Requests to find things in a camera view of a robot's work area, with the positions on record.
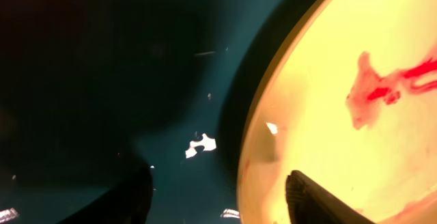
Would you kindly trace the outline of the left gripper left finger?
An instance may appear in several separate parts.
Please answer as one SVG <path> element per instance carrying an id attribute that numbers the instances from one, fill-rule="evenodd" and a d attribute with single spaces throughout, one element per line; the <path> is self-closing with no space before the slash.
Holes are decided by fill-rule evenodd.
<path id="1" fill-rule="evenodd" d="M 152 174 L 145 165 L 59 224 L 145 224 L 152 197 Z"/>

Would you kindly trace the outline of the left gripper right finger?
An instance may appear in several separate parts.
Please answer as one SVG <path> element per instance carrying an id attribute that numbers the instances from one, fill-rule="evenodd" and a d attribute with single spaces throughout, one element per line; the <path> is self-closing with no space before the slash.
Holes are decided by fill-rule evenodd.
<path id="1" fill-rule="evenodd" d="M 374 224 L 299 170 L 285 182 L 292 224 Z"/>

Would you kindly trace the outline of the yellow-green plate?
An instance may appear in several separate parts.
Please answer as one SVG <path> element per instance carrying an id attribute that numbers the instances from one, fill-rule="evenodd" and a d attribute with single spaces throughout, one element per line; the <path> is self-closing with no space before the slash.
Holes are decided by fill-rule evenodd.
<path id="1" fill-rule="evenodd" d="M 316 0 L 246 121 L 241 223 L 289 223 L 298 170 L 374 223 L 436 222 L 436 0 Z"/>

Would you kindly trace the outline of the teal plastic tray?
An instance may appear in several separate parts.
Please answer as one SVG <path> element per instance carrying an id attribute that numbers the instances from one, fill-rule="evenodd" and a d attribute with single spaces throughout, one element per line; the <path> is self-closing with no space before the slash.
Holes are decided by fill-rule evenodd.
<path id="1" fill-rule="evenodd" d="M 1 222 L 59 223 L 150 166 L 145 223 L 237 223 L 246 117 L 316 0 L 1 0 Z"/>

